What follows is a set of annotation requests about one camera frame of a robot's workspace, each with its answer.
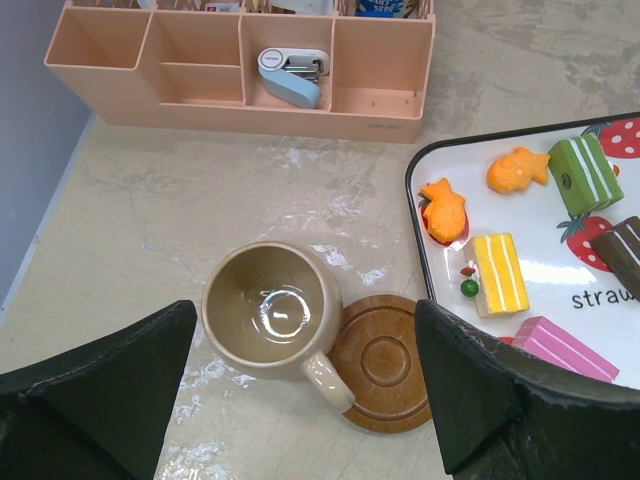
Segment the storage box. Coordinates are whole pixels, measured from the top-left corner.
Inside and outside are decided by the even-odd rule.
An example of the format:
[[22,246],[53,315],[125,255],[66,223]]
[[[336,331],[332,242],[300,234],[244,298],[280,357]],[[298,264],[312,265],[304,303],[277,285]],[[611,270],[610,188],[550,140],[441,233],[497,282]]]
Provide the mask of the storage box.
[[[141,10],[70,0],[45,64],[117,125],[397,143],[417,137],[435,34],[431,1],[408,19],[343,16],[342,0],[326,17],[165,4]],[[257,59],[268,47],[329,53],[315,109],[266,91]]]

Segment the mug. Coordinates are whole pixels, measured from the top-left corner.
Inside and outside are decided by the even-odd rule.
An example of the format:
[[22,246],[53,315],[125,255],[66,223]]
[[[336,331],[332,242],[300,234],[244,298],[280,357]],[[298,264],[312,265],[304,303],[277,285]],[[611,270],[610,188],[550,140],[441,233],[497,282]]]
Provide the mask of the mug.
[[207,336],[224,360],[257,378],[295,371],[340,412],[354,395],[326,357],[340,331],[342,297],[322,261],[281,242],[260,242],[227,256],[202,297]]

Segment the white tray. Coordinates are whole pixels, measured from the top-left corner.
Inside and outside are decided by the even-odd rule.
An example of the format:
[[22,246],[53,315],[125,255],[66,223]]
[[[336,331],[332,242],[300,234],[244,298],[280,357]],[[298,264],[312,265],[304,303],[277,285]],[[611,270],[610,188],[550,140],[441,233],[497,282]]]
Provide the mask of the white tray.
[[[612,273],[587,265],[567,243],[561,243],[564,230],[557,226],[570,218],[553,176],[549,175],[547,185],[533,182],[524,192],[509,195],[500,195],[486,184],[491,163],[517,147],[545,153],[557,141],[580,135],[591,125],[622,119],[628,119],[625,125],[631,122],[634,131],[640,130],[640,113],[635,113],[436,143],[414,157],[406,186],[427,290],[433,300],[496,337],[512,337],[527,318],[544,315],[616,365],[620,369],[616,384],[640,389],[640,302],[631,299]],[[608,157],[620,168],[618,182],[625,198],[592,217],[615,225],[640,215],[640,148],[636,151],[636,159]],[[419,206],[420,188],[442,177],[467,199],[469,236],[504,232],[513,236],[529,311],[480,318],[473,299],[460,292],[460,283],[465,280],[459,273],[465,264],[461,251],[464,235],[449,247],[439,245],[427,234]],[[602,222],[593,223],[597,228]],[[617,303],[609,292],[615,292]]]

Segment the brown cake slice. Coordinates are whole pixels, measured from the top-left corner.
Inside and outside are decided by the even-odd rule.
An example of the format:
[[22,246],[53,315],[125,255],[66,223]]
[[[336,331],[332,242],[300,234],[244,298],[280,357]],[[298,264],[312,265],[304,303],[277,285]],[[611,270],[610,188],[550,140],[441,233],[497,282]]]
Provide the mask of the brown cake slice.
[[620,283],[640,300],[640,218],[627,218],[592,239],[591,246]]

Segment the mug rim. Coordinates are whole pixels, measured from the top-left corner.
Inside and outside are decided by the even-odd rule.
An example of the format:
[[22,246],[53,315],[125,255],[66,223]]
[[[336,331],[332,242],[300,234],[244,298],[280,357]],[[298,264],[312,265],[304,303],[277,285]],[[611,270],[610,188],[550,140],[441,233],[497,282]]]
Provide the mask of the mug rim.
[[[318,329],[316,330],[316,332],[313,334],[313,337],[311,337],[311,339],[306,343],[306,345],[302,347],[295,354],[291,355],[290,357],[283,358],[282,360],[277,360],[275,362],[254,362],[251,360],[245,360],[237,356],[236,354],[232,353],[231,351],[229,351],[224,345],[220,343],[218,338],[215,336],[215,334],[211,330],[211,325],[209,324],[209,315],[207,314],[207,305],[209,303],[209,293],[211,292],[211,287],[213,285],[214,280],[220,274],[222,269],[226,267],[234,258],[238,257],[239,255],[246,253],[249,250],[255,250],[256,248],[262,248],[262,247],[280,248],[282,250],[287,250],[289,252],[292,252],[298,257],[302,258],[305,261],[305,263],[316,274],[316,277],[318,278],[318,282],[320,283],[320,288],[322,289],[322,317],[320,318],[320,324],[318,325]],[[309,254],[307,254],[307,252],[305,252],[303,249],[299,247],[296,247],[294,245],[291,245],[285,242],[277,242],[277,241],[255,242],[255,243],[250,243],[248,245],[240,247],[237,250],[234,250],[233,252],[228,254],[226,257],[222,259],[220,263],[218,263],[216,268],[214,268],[211,274],[209,275],[209,278],[207,279],[207,283],[205,284],[205,287],[204,287],[204,292],[202,294],[202,302],[201,302],[202,323],[204,324],[204,330],[207,333],[207,337],[209,337],[209,340],[211,341],[211,343],[213,343],[213,346],[215,347],[216,350],[218,350],[219,353],[222,353],[229,360],[237,363],[238,365],[246,366],[249,368],[255,368],[259,370],[267,370],[273,367],[281,367],[283,365],[289,365],[289,364],[295,363],[297,360],[300,360],[300,359],[302,360],[300,362],[302,364],[304,360],[306,360],[309,350],[312,350],[311,345],[315,343],[316,339],[320,337],[322,332],[326,328],[328,328],[325,321],[327,316],[327,311],[330,307],[328,305],[328,302],[329,302],[329,295],[327,292],[327,285],[325,284],[325,281],[323,278],[323,272],[321,272],[316,267],[316,265],[314,264],[314,261],[311,259]]]

